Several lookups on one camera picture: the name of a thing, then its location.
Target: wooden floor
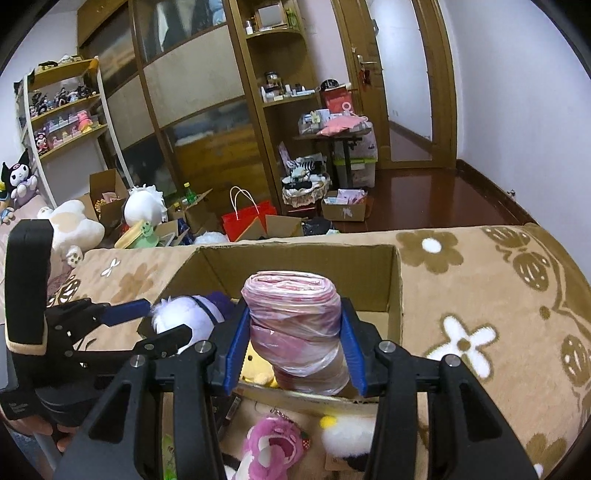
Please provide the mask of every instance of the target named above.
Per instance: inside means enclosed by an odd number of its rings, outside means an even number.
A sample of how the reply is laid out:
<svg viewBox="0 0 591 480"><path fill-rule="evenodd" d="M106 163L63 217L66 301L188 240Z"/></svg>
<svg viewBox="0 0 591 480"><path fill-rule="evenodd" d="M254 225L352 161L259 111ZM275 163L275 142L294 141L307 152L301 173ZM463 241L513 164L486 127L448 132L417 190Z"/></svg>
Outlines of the wooden floor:
<svg viewBox="0 0 591 480"><path fill-rule="evenodd" d="M369 194L374 198L370 217L363 223L335 222L338 230L352 233L520 223L455 170L378 170Z"/></svg>

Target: baseboard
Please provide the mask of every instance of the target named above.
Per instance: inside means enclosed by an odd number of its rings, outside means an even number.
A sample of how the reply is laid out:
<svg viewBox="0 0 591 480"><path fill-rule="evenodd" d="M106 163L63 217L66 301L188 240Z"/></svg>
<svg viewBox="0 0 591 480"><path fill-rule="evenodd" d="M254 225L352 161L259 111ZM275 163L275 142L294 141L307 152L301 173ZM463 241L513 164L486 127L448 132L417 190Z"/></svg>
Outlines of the baseboard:
<svg viewBox="0 0 591 480"><path fill-rule="evenodd" d="M433 142L428 138L422 137L418 133L409 130L402 125L393 122L392 120L388 120L390 128L394 130L397 134L402 135L407 140L410 140L419 148L422 148L425 152L431 153L431 149L433 148Z"/></svg>
<svg viewBox="0 0 591 480"><path fill-rule="evenodd" d="M538 223L527 213L521 205L507 195L498 185L493 183L477 169L464 160L456 161L456 170L470 185L479 191L482 196L501 204L520 224Z"/></svg>

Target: white bag handle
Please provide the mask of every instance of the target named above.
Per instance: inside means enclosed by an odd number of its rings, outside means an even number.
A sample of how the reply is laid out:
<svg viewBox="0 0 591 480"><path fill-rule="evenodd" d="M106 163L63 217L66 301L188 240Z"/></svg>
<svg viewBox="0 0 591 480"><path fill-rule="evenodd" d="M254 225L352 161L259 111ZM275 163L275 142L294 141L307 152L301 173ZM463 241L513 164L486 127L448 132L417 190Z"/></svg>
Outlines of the white bag handle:
<svg viewBox="0 0 591 480"><path fill-rule="evenodd" d="M232 197L232 192L234 191L234 189L238 189L238 191L236 192L236 195L234 195L234 197ZM236 213L236 220L238 220L238 209L236 208L236 198L237 198L237 197L238 197L238 195L240 195L241 193L242 193L242 194L244 194L244 196L245 196L246 198L248 198L248 199L249 199L249 200L252 202L252 204L253 204L253 205L255 206L255 208L256 208L256 214L258 215L260 212L259 212L258 206L256 205L255 199L254 199L254 198L252 198L252 195L251 195L251 193L250 193L248 190L242 189L242 188L240 188L240 187L238 187L238 186L234 185L234 186L233 186L233 187L230 189L230 202L232 202L232 207L234 208L234 213Z"/></svg>

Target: white fluffy plush toy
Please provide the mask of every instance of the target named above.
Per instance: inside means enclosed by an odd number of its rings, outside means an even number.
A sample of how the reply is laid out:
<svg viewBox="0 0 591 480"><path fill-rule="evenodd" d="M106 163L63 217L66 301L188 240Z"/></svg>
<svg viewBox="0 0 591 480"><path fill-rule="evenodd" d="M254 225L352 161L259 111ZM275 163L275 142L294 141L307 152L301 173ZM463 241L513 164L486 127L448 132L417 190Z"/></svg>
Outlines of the white fluffy plush toy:
<svg viewBox="0 0 591 480"><path fill-rule="evenodd" d="M125 223L134 226L140 221L150 222L153 227L160 225L166 216L166 205L162 192L155 186L134 187L125 202Z"/></svg>
<svg viewBox="0 0 591 480"><path fill-rule="evenodd" d="M326 453L346 460L351 468L363 472L374 438L375 417L326 416L320 420L320 426Z"/></svg>
<svg viewBox="0 0 591 480"><path fill-rule="evenodd" d="M84 204L80 200L69 200L55 210L43 207L37 218L51 222L53 253L66 260L71 267L81 262L83 253L95 248L105 236L104 226L86 218Z"/></svg>
<svg viewBox="0 0 591 480"><path fill-rule="evenodd" d="M156 333L166 332L179 325L191 327L191 341L180 348L179 353L201 340L207 340L214 325L223 321L224 317L218 308L200 296L162 300L152 311L152 328Z"/></svg>

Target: pink bear figurine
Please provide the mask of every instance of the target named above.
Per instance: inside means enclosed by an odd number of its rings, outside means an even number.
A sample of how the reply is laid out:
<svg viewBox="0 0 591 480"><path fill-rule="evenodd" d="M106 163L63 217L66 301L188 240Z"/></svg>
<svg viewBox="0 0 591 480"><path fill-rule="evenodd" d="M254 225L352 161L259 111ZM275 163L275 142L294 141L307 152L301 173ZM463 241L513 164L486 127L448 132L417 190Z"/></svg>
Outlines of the pink bear figurine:
<svg viewBox="0 0 591 480"><path fill-rule="evenodd" d="M86 110L78 112L78 130L85 134L91 130L91 126L92 120L88 118L88 112Z"/></svg>
<svg viewBox="0 0 591 480"><path fill-rule="evenodd" d="M303 434L295 423L282 417L264 418L246 435L244 457L233 480L287 480L287 469L304 451Z"/></svg>

